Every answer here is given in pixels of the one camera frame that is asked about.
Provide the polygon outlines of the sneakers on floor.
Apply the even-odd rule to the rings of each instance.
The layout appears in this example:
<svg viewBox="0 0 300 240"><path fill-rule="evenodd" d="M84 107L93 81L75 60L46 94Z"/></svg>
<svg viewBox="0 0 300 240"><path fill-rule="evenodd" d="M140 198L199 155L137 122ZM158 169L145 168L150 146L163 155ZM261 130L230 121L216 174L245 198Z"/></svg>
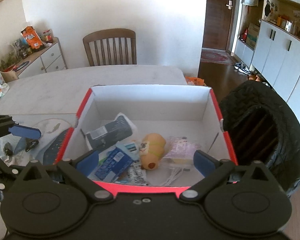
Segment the sneakers on floor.
<svg viewBox="0 0 300 240"><path fill-rule="evenodd" d="M235 70L239 71L240 73L243 73L245 75L250 75L251 71L247 67L247 65L243 62L237 62L234 64Z"/></svg>

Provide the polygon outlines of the red patterned door rug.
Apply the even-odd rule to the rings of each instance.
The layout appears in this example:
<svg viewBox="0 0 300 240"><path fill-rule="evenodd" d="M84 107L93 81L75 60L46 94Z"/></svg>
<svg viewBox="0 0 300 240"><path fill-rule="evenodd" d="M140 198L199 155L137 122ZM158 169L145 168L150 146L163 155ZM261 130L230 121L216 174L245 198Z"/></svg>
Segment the red patterned door rug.
<svg viewBox="0 0 300 240"><path fill-rule="evenodd" d="M235 59L226 51L208 48L202 49L200 61L224 65L234 65L236 63Z"/></svg>

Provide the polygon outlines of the brown entrance door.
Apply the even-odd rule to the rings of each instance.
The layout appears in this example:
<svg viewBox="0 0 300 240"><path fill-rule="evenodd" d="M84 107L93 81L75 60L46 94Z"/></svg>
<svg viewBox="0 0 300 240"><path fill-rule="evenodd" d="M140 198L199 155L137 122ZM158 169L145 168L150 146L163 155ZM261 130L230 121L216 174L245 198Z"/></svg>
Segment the brown entrance door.
<svg viewBox="0 0 300 240"><path fill-rule="evenodd" d="M203 48L229 48L235 0L206 0Z"/></svg>

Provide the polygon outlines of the orange plush toy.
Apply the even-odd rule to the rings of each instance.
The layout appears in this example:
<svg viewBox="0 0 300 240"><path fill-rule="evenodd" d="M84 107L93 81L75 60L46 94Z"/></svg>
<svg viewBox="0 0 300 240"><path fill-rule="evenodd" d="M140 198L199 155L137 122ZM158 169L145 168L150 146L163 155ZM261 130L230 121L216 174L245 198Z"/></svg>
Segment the orange plush toy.
<svg viewBox="0 0 300 240"><path fill-rule="evenodd" d="M165 154L166 140L158 133L147 134L140 145L139 155L141 168L154 170L159 167L159 162Z"/></svg>

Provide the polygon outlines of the orange bag in basket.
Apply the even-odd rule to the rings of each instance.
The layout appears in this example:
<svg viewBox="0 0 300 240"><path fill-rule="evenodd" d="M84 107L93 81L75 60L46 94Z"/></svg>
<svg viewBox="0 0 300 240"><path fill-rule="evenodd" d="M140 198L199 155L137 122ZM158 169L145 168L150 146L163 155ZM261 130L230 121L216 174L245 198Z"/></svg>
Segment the orange bag in basket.
<svg viewBox="0 0 300 240"><path fill-rule="evenodd" d="M187 84L191 85L191 86L206 86L204 80L201 78L198 78L198 77L186 76L185 80L186 80Z"/></svg>

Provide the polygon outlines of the black jacket on chair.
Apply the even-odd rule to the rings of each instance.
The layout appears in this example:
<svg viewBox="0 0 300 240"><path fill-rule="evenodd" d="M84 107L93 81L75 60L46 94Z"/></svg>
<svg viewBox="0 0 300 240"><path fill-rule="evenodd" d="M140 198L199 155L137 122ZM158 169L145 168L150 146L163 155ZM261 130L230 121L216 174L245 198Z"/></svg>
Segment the black jacket on chair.
<svg viewBox="0 0 300 240"><path fill-rule="evenodd" d="M261 82L246 81L219 107L239 165L261 161L288 196L300 187L300 123L288 104Z"/></svg>

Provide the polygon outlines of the cardboard box in cabinet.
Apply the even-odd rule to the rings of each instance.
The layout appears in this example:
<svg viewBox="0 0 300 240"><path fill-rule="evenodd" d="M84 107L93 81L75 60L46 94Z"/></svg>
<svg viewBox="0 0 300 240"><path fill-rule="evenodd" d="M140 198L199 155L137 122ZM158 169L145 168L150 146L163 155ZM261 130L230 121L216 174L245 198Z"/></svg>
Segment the cardboard box in cabinet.
<svg viewBox="0 0 300 240"><path fill-rule="evenodd" d="M256 46L259 30L259 26L252 23L249 24L246 44L251 48L255 48Z"/></svg>

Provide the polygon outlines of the blue wet wipes packet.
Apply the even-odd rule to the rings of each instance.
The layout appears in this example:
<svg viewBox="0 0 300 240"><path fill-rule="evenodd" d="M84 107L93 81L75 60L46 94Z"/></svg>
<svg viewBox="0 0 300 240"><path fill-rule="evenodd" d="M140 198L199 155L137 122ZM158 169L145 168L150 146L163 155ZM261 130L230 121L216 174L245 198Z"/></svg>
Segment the blue wet wipes packet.
<svg viewBox="0 0 300 240"><path fill-rule="evenodd" d="M114 148L88 178L106 183L115 182L123 172L134 162L135 155L126 148Z"/></svg>

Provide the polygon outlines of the white drawer sideboard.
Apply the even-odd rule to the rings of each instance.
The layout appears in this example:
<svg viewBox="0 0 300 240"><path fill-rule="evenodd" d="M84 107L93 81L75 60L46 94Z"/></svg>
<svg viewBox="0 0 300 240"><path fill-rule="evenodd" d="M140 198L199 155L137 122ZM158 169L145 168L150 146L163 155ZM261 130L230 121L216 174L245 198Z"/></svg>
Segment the white drawer sideboard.
<svg viewBox="0 0 300 240"><path fill-rule="evenodd" d="M15 70L1 72L1 74L6 82L11 82L25 77L66 70L67 68L59 38L54 37L53 43L48 44L45 49L31 54L17 63Z"/></svg>

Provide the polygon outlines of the white herbal product box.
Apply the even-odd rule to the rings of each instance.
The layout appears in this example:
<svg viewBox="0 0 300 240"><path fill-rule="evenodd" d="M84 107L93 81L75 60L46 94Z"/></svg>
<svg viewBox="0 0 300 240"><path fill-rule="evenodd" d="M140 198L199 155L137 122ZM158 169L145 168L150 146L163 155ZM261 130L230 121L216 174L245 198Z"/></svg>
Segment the white herbal product box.
<svg viewBox="0 0 300 240"><path fill-rule="evenodd" d="M128 155L133 161L137 161L140 159L139 155L139 147L135 142L129 142L123 144L121 142L117 142L115 144L117 148L119 148L123 153Z"/></svg>

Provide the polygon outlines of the orange chips bag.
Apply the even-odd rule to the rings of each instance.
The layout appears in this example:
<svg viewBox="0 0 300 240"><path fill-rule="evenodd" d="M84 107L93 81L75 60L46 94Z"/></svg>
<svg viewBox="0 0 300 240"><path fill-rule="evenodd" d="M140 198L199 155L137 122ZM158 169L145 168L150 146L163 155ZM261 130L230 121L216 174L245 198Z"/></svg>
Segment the orange chips bag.
<svg viewBox="0 0 300 240"><path fill-rule="evenodd" d="M27 26L21 31L21 35L26 40L27 44L33 50L42 50L44 48L43 42L40 39L39 35L33 28L33 26Z"/></svg>

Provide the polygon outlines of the white wall cabinet unit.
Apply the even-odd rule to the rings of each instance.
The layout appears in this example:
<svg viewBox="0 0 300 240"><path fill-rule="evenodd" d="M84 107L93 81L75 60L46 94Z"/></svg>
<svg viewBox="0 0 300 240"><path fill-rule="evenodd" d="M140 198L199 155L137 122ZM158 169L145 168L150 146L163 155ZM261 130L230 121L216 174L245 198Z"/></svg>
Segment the white wall cabinet unit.
<svg viewBox="0 0 300 240"><path fill-rule="evenodd" d="M239 30L251 23L260 30L255 48L238 42L235 57L242 60L244 49L250 50L245 64L288 103L300 123L300 0L258 0L257 7L240 2Z"/></svg>

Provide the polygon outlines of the white grey tissue pack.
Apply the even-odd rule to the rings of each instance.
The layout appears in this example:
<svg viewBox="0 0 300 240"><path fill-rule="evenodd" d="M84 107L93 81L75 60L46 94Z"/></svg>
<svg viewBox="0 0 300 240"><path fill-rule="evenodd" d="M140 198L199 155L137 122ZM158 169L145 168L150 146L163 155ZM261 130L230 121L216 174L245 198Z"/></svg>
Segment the white grey tissue pack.
<svg viewBox="0 0 300 240"><path fill-rule="evenodd" d="M119 113L113 121L84 135L90 150L102 152L117 142L137 139L138 129L125 114Z"/></svg>

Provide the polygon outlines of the black foil packet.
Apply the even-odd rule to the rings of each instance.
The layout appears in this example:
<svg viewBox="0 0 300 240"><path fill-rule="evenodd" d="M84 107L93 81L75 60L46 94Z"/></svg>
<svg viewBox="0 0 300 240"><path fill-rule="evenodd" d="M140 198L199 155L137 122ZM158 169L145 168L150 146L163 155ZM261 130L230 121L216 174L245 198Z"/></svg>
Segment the black foil packet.
<svg viewBox="0 0 300 240"><path fill-rule="evenodd" d="M26 142L25 152L29 152L31 149L35 148L39 144L39 140L30 139L30 138L26 138L25 142Z"/></svg>

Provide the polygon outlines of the pink snack packet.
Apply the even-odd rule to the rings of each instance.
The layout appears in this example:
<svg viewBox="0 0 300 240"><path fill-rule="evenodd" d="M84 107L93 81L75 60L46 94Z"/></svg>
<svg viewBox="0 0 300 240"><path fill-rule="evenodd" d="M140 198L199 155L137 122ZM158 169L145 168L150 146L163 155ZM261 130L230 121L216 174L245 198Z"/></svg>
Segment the pink snack packet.
<svg viewBox="0 0 300 240"><path fill-rule="evenodd" d="M201 147L201 144L191 142L187 137L169 137L162 161L179 165L193 165L194 153Z"/></svg>

